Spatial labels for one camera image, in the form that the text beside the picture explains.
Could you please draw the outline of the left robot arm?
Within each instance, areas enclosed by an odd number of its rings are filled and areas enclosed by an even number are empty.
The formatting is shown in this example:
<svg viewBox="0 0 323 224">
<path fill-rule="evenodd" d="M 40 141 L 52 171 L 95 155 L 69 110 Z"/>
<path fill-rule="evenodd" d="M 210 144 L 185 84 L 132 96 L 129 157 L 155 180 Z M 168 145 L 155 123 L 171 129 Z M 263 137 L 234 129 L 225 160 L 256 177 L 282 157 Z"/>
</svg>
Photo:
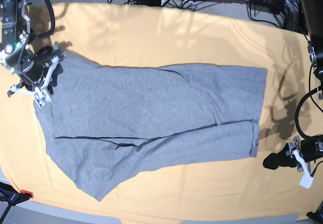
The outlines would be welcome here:
<svg viewBox="0 0 323 224">
<path fill-rule="evenodd" d="M 310 40 L 308 41 L 308 52 L 311 66 L 309 79 L 315 76 L 316 83 L 322 83 L 322 0 L 300 0 Z M 322 85 L 316 85 L 305 94 L 298 103 L 295 110 L 295 127 L 298 136 L 292 142 L 286 143 L 278 153 L 271 153 L 263 161 L 263 167 L 276 170 L 279 167 L 297 168 L 300 172 L 308 170 L 307 164 L 322 158 L 322 134 L 316 136 L 306 135 L 300 126 L 299 115 L 303 104 L 313 95 L 317 94 L 322 99 Z"/>
</svg>

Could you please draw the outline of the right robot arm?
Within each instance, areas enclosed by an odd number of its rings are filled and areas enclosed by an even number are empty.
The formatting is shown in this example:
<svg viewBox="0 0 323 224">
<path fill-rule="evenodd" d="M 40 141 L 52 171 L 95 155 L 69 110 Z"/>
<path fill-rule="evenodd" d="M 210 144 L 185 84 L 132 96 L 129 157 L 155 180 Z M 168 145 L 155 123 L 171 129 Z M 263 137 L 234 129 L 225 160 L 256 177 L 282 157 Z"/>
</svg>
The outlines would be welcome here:
<svg viewBox="0 0 323 224">
<path fill-rule="evenodd" d="M 8 96 L 25 94 L 36 100 L 49 101 L 53 95 L 55 76 L 63 52 L 57 44 L 33 52 L 30 45 L 37 39 L 54 33 L 56 21 L 50 0 L 44 0 L 50 18 L 50 28 L 36 33 L 28 16 L 28 0 L 1 0 L 1 65 L 20 82 L 10 87 Z"/>
</svg>

